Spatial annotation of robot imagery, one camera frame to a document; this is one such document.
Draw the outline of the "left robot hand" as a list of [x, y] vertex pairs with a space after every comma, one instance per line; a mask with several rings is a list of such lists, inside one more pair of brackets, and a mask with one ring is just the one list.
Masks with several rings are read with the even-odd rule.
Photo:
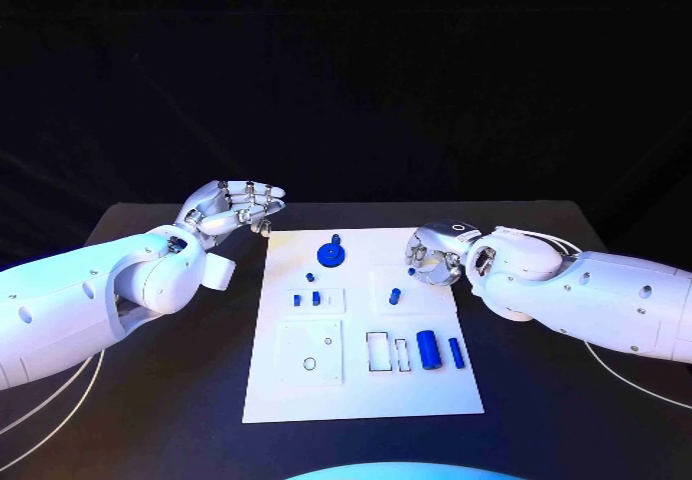
[[196, 237], [205, 250], [216, 247], [245, 226], [268, 238], [268, 216], [286, 208], [284, 196], [283, 188], [261, 182], [211, 181], [183, 203], [175, 225]]

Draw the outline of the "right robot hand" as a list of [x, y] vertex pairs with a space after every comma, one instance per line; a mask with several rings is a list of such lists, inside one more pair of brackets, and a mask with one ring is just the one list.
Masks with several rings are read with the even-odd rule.
[[454, 284], [464, 273], [467, 255], [480, 237], [480, 230], [457, 220], [425, 223], [412, 233], [405, 247], [408, 274], [434, 286]]

